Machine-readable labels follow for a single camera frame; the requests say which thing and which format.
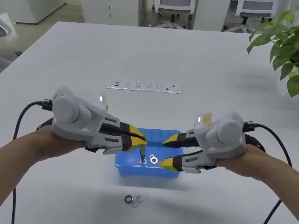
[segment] black cable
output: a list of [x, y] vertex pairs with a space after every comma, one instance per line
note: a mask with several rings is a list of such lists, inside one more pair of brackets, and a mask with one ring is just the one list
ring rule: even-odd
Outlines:
[[289, 164], [291, 167], [293, 167], [293, 166], [292, 166], [291, 159], [290, 159], [290, 156], [289, 156], [289, 154], [288, 154], [288, 152], [287, 152], [287, 150], [286, 150], [284, 144], [282, 143], [282, 141], [280, 140], [280, 138], [277, 136], [277, 134], [275, 134], [274, 131], [272, 131], [270, 128], [268, 128], [268, 127], [265, 126], [265, 125], [254, 124], [254, 126], [255, 126], [255, 127], [261, 127], [261, 128], [263, 128], [263, 129], [266, 129], [268, 132], [270, 132], [270, 133], [274, 136], [274, 138], [278, 141], [280, 147], [282, 148], [282, 151], [283, 151], [284, 154], [285, 154], [285, 157], [286, 157], [286, 160], [288, 161], [288, 164]]
[[[272, 131], [270, 128], [268, 128], [267, 126], [265, 125], [261, 125], [261, 124], [253, 124], [253, 127], [261, 127], [265, 130], [267, 130], [268, 132], [270, 132], [274, 138], [278, 141], [280, 147], [282, 148], [284, 154], [285, 154], [285, 157], [286, 157], [286, 160], [288, 162], [288, 164], [290, 165], [290, 167], [292, 167], [292, 162], [291, 162], [291, 159], [290, 159], [290, 156], [284, 146], [284, 144], [282, 143], [282, 141], [280, 140], [280, 138], [277, 136], [277, 134], [275, 134], [274, 131]], [[265, 219], [264, 223], [263, 224], [268, 224], [268, 222], [270, 221], [270, 219], [272, 218], [274, 212], [277, 210], [277, 208], [280, 206], [281, 204], [281, 200], [279, 200], [276, 205], [273, 207], [273, 209], [270, 211], [269, 215], [267, 216], [267, 218]]]
[[[28, 104], [24, 110], [21, 112], [21, 114], [19, 115], [17, 124], [15, 126], [15, 130], [14, 130], [14, 136], [13, 136], [13, 140], [15, 140], [18, 136], [18, 132], [19, 132], [19, 128], [20, 128], [20, 124], [22, 121], [22, 118], [24, 117], [24, 114], [26, 113], [26, 111], [31, 108], [34, 105], [39, 105], [39, 106], [43, 106], [44, 102], [43, 101], [36, 101], [36, 102], [32, 102], [31, 104]], [[12, 211], [12, 215], [11, 215], [11, 224], [14, 224], [14, 219], [15, 219], [15, 208], [16, 208], [16, 202], [17, 202], [17, 190], [16, 188], [13, 190], [13, 211]]]
[[270, 211], [269, 215], [267, 216], [267, 218], [265, 219], [263, 224], [267, 224], [270, 221], [274, 212], [276, 212], [277, 208], [280, 206], [281, 203], [282, 203], [282, 201], [279, 199], [278, 202], [276, 203], [276, 205], [274, 205], [273, 209]]

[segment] white chair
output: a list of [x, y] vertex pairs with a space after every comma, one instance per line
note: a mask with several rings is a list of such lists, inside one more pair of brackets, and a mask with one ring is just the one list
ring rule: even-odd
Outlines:
[[163, 21], [163, 24], [156, 26], [157, 28], [184, 29], [174, 23], [175, 14], [188, 14], [189, 20], [192, 20], [192, 14], [195, 10], [195, 0], [155, 0], [153, 9], [157, 13], [163, 11], [171, 12], [171, 21]]
[[230, 9], [235, 16], [243, 18], [242, 24], [232, 27], [225, 32], [233, 32], [241, 29], [244, 33], [255, 32], [255, 29], [247, 24], [248, 18], [271, 18], [275, 15], [278, 0], [233, 0]]
[[[6, 32], [6, 36], [4, 36], [3, 38], [11, 35], [11, 33], [12, 33], [11, 28], [2, 19], [0, 19], [0, 27], [3, 28], [4, 31]], [[8, 67], [10, 64], [11, 64], [11, 61], [9, 61], [3, 57], [0, 57], [0, 72], [2, 70], [4, 70], [6, 67]]]

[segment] power strip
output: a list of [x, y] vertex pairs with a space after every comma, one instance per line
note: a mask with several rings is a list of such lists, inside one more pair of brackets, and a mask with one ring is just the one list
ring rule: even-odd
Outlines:
[[162, 84], [152, 82], [113, 82], [107, 86], [107, 89], [113, 90], [131, 90], [165, 93], [182, 93], [182, 85]]

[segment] blue plastic container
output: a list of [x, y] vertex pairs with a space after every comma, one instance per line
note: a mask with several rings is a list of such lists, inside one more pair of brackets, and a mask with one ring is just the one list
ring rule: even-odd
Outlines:
[[174, 134], [180, 133], [175, 130], [160, 130], [160, 129], [144, 129], [139, 128], [139, 131], [144, 133], [147, 138], [147, 146], [145, 150], [145, 165], [140, 164], [140, 150], [135, 149], [131, 152], [119, 152], [115, 156], [115, 166], [118, 168], [120, 175], [150, 175], [163, 177], [178, 177], [177, 172], [165, 170], [157, 164], [150, 162], [150, 155], [154, 154], [158, 161], [162, 161], [168, 157], [182, 155], [182, 148], [163, 147], [163, 142]]

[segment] floor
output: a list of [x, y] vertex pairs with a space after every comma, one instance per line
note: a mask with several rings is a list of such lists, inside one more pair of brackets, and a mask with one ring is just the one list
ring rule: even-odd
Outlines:
[[24, 52], [58, 21], [84, 22], [82, 7], [71, 4], [62, 6], [38, 25], [13, 25], [7, 13], [1, 14], [0, 18], [13, 30], [10, 36], [0, 38], [0, 57], [10, 61], [16, 58], [16, 51]]
[[[170, 14], [163, 13], [162, 16], [158, 16], [156, 12], [149, 9], [147, 16], [142, 26], [154, 27], [162, 23], [162, 21], [169, 21]], [[12, 24], [8, 18], [7, 13], [4, 11], [3, 0], [0, 0], [0, 18], [8, 24], [13, 32], [10, 36], [0, 38], [0, 57], [3, 57], [9, 61], [13, 61], [17, 58], [15, 52], [24, 52], [29, 48], [36, 40], [38, 40], [47, 30], [49, 30], [58, 21], [69, 22], [84, 22], [82, 7], [78, 4], [74, 5], [67, 3], [57, 11], [53, 12], [38, 25], [31, 24]], [[228, 18], [229, 21], [234, 23], [240, 22], [238, 18]], [[181, 15], [176, 17], [175, 23], [180, 26], [185, 26], [186, 29], [190, 29], [190, 22], [187, 15]]]

